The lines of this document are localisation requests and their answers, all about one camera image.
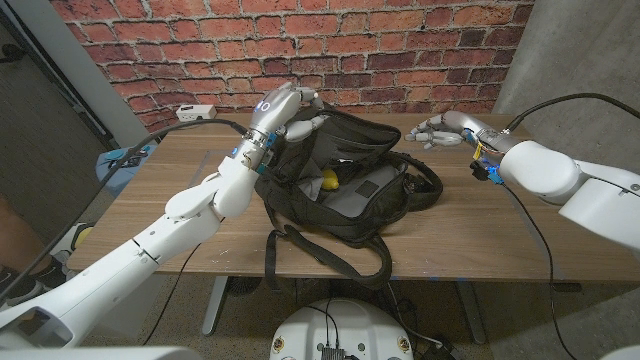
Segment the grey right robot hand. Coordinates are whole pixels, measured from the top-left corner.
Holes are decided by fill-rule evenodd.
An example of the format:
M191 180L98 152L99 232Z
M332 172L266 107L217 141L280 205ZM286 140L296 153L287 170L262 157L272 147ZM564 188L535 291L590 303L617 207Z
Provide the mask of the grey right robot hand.
M494 154L505 154L520 143L518 138L459 111L447 111L426 119L412 128L404 139L422 143L426 149L466 142Z

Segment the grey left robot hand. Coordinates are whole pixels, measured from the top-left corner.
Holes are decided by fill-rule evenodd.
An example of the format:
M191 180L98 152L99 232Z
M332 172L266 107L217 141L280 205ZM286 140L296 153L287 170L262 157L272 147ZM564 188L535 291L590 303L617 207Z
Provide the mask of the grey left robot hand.
M324 109L323 101L312 88L296 87L287 82L270 91L254 108L249 131L243 136L234 157L244 161L247 167L256 167L267 152L271 135L280 133L287 142L299 142L320 128L328 115L318 112L309 120L293 119L303 103L318 111Z

